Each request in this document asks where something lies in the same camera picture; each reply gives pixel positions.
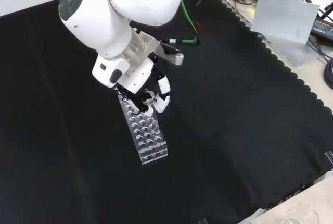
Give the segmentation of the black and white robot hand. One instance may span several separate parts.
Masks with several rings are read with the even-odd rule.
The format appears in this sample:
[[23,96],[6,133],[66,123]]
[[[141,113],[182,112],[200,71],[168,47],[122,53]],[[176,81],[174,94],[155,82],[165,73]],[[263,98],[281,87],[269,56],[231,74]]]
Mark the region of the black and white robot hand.
[[114,88],[135,111],[152,116],[155,111],[164,112],[170,102],[170,83],[158,67],[158,58],[153,52],[134,68],[123,58],[98,56],[92,75],[102,85]]

